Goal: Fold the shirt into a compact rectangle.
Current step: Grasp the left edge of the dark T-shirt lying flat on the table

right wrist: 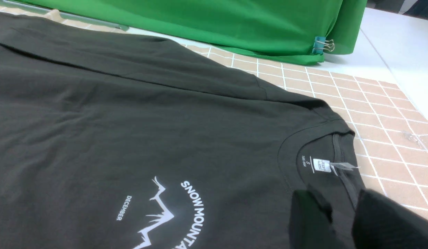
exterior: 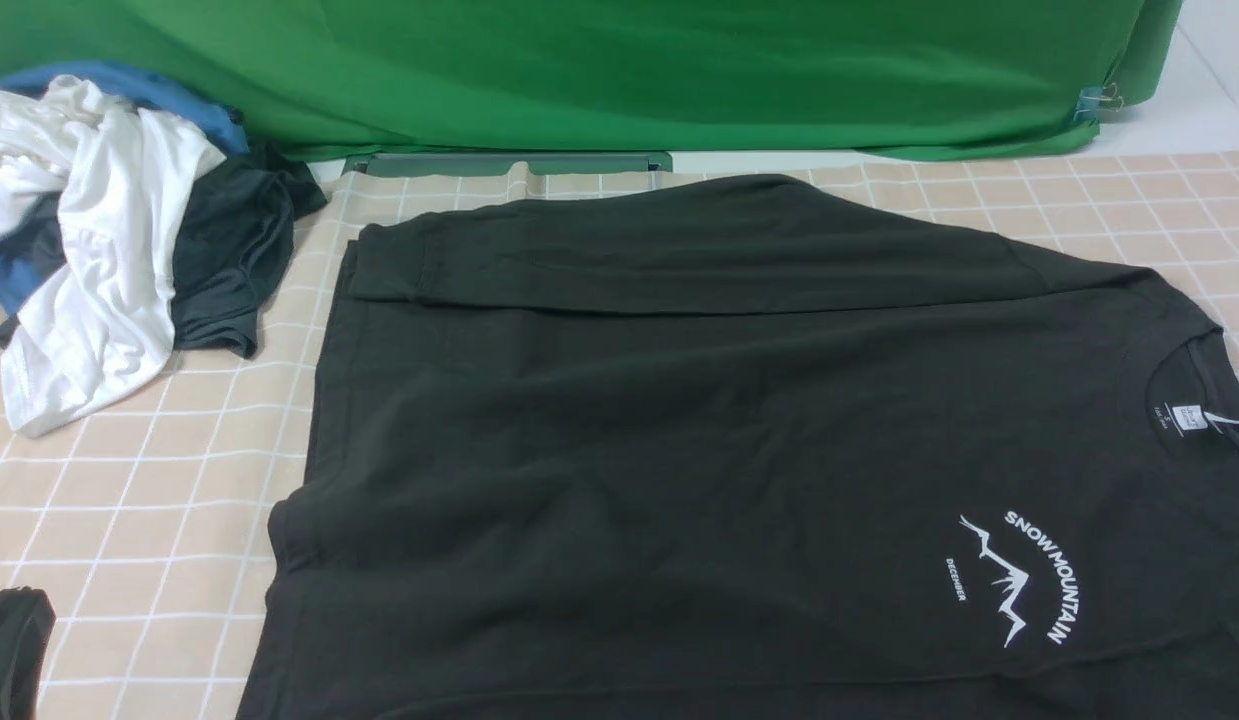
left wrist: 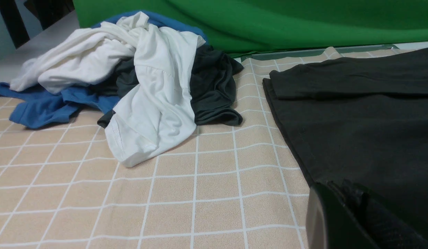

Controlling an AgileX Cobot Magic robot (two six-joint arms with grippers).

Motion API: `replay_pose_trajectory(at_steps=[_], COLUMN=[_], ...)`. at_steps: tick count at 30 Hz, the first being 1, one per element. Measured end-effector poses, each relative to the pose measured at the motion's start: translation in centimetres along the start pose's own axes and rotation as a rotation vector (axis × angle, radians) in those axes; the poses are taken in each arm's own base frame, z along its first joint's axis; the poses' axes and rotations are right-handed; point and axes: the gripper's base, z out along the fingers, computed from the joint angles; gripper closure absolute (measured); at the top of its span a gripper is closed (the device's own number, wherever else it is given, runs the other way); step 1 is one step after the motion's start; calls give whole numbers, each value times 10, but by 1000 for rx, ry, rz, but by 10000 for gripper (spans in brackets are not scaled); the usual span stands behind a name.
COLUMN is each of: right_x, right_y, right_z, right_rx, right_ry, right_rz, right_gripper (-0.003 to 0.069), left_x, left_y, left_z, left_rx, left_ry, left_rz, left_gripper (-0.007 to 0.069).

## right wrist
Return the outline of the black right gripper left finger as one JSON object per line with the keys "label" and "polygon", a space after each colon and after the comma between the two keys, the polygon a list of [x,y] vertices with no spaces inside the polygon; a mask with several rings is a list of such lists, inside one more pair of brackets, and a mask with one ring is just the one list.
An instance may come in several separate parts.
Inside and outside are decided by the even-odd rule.
{"label": "black right gripper left finger", "polygon": [[344,249],[332,226],[332,211],[318,190],[293,191],[289,220],[291,249]]}

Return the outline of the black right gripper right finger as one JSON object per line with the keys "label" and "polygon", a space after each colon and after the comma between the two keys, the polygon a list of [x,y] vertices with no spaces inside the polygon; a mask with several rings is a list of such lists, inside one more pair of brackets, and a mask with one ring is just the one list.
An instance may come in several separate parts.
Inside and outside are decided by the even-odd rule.
{"label": "black right gripper right finger", "polygon": [[428,220],[378,192],[362,190],[352,236],[357,249],[428,249]]}

